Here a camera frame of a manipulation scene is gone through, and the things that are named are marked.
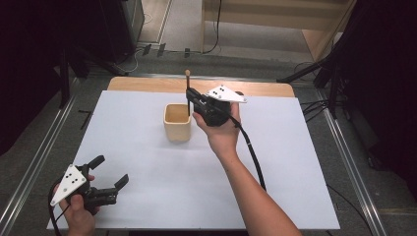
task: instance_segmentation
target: white tabletop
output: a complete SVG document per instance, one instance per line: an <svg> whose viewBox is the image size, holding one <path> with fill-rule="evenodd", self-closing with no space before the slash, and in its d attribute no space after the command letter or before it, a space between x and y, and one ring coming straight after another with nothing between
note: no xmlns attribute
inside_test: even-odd
<svg viewBox="0 0 417 236"><path fill-rule="evenodd" d="M297 98L246 96L242 125L262 167L268 193L300 229L338 229ZM244 229L220 162L194 119L187 143L169 142L163 128L167 103L185 103L184 93L104 91L74 163L103 154L90 174L96 188L111 188L124 174L130 182L117 204L103 206L96 227L107 229ZM244 142L238 153L258 179ZM68 228L64 219L60 228Z"/></svg>

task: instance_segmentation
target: black curtain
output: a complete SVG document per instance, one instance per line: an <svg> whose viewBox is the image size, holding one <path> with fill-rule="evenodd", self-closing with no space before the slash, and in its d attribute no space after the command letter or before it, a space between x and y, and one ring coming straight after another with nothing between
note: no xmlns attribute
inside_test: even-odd
<svg viewBox="0 0 417 236"><path fill-rule="evenodd" d="M0 6L0 155L61 88L54 14L45 1Z"/></svg>
<svg viewBox="0 0 417 236"><path fill-rule="evenodd" d="M417 3L357 4L370 7L338 58L344 93L378 137L370 154L402 177L417 199Z"/></svg>

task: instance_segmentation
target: wooden table edge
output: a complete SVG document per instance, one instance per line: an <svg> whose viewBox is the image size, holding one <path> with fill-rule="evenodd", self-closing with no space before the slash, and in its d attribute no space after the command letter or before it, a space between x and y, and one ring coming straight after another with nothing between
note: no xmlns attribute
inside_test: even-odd
<svg viewBox="0 0 417 236"><path fill-rule="evenodd" d="M190 81L190 86L201 93L217 86L225 85L230 89L242 91L245 95L295 97L294 90L289 84L241 82L229 80L200 80L198 77ZM143 78L143 77L114 77L108 90L150 91L150 92L185 92L187 85L182 80L172 78Z"/></svg>

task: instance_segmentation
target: human arm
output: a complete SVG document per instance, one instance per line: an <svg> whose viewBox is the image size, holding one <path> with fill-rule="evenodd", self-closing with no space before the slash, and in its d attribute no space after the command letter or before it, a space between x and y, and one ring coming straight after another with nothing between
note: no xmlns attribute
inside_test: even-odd
<svg viewBox="0 0 417 236"><path fill-rule="evenodd" d="M231 104L231 115L240 122L238 103ZM236 151L239 130L231 120L220 127L208 127L203 117L193 113L208 143L220 160L251 236L301 235L282 208L258 184Z"/></svg>

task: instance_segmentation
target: wrist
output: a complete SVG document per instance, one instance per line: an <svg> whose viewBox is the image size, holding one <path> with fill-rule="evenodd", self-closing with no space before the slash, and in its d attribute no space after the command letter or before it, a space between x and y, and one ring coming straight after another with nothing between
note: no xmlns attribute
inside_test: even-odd
<svg viewBox="0 0 417 236"><path fill-rule="evenodd" d="M71 229L68 231L68 236L93 236L93 235L94 235L94 231L92 231L92 232L85 232L85 233L74 232Z"/></svg>
<svg viewBox="0 0 417 236"><path fill-rule="evenodd" d="M220 151L216 155L223 165L239 160L239 156L237 155L236 149Z"/></svg>

